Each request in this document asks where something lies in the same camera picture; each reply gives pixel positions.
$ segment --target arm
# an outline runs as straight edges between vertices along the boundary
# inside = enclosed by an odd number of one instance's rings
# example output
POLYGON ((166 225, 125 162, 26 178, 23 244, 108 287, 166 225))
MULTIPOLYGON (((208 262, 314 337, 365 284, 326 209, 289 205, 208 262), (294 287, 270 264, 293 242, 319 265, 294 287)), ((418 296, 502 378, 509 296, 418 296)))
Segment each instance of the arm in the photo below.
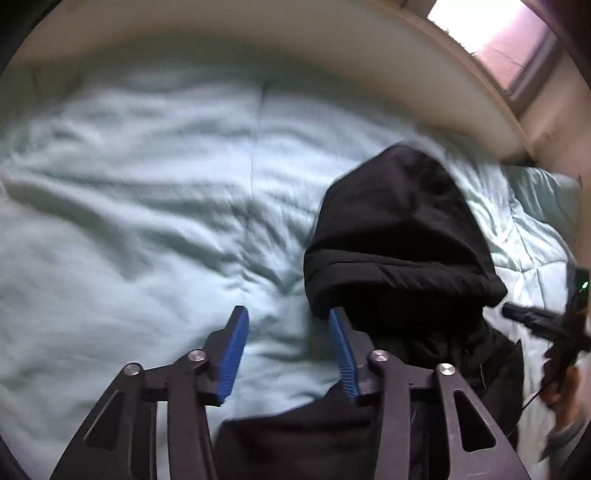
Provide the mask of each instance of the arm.
MULTIPOLYGON (((551 378, 552 369, 553 362, 550 360, 544 366, 544 378, 551 378)), ((551 480, 577 480, 579 477, 575 476, 575 471, 579 468, 573 469, 573 461, 580 463, 586 456, 580 454, 583 447, 580 444, 587 443, 591 434, 586 433, 589 423, 586 409, 577 399, 579 385, 579 369, 568 367, 560 389, 552 381, 541 393, 542 400, 556 415, 556 426, 548 435, 545 451, 549 458, 551 480)))

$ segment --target black hoodie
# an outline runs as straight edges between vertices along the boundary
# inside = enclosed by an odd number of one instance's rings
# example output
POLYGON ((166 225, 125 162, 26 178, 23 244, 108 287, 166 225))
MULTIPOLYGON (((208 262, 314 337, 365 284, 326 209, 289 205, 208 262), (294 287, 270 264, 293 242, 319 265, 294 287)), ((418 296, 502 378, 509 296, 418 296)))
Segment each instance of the black hoodie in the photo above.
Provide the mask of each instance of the black hoodie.
MULTIPOLYGON (((304 256, 304 281, 318 318, 343 306, 376 348, 417 367, 456 366, 516 445, 521 345, 482 316, 506 288, 461 192, 436 160, 395 145, 335 182, 304 256)), ((413 405, 411 478, 444 470, 433 467, 433 452, 445 445, 429 436, 432 411, 413 405)), ((219 476, 363 478, 372 413, 349 404, 337 384, 285 414, 225 423, 216 444, 219 476)))

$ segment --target hand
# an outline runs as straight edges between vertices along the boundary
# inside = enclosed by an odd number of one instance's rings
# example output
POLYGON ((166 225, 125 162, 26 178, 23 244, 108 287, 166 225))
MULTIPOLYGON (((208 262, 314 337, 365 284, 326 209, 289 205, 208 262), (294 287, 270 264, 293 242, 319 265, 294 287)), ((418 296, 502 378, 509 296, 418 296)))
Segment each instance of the hand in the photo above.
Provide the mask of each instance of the hand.
MULTIPOLYGON (((554 359, 548 360, 544 364, 544 378, 542 385, 544 385, 550 378, 555 375, 554 359)), ((580 374, 577 367, 569 366, 564 375, 564 381, 560 390, 558 390, 558 381, 553 380, 542 389, 540 398, 554 411, 556 415, 556 428, 562 430, 574 422, 577 415, 579 415, 580 404, 577 400, 577 390, 580 385, 580 374)))

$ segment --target screw head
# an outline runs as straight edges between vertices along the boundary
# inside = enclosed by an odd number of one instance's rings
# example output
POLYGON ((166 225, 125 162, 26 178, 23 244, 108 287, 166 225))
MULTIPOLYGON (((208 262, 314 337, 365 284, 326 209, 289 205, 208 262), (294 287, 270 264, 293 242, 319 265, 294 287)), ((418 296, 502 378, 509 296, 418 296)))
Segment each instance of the screw head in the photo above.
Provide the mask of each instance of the screw head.
POLYGON ((374 350, 371 352, 371 360, 374 362, 385 362, 390 358, 390 354, 386 350, 374 350))
POLYGON ((449 376, 456 373, 456 367, 454 367, 452 364, 439 364, 439 371, 442 375, 449 376))
POLYGON ((203 350, 191 350, 187 354, 187 358, 192 362, 203 362, 207 358, 207 354, 203 350))
POLYGON ((140 364, 127 364, 123 367, 123 373, 128 377, 133 377, 134 375, 137 375, 141 372, 141 370, 142 366, 140 364))

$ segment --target light blue comforter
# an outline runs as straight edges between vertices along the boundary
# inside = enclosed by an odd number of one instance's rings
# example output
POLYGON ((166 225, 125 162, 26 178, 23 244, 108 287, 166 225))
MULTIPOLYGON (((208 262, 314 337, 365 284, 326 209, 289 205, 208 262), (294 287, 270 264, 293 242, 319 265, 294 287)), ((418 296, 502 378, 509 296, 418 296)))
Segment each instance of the light blue comforter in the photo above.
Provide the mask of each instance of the light blue comforter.
MULTIPOLYGON (((322 395, 338 373, 303 253, 331 182, 396 142, 448 169, 511 300, 564 304, 576 182, 504 170, 476 141, 273 54, 145 41, 9 70, 0 112, 0 432, 33 480, 124 364, 173 362, 236 304, 251 330, 212 431, 322 395)), ((545 342, 498 309, 486 317, 524 341, 531 394, 545 342)), ((524 414, 526 463, 549 427, 539 404, 524 414)))

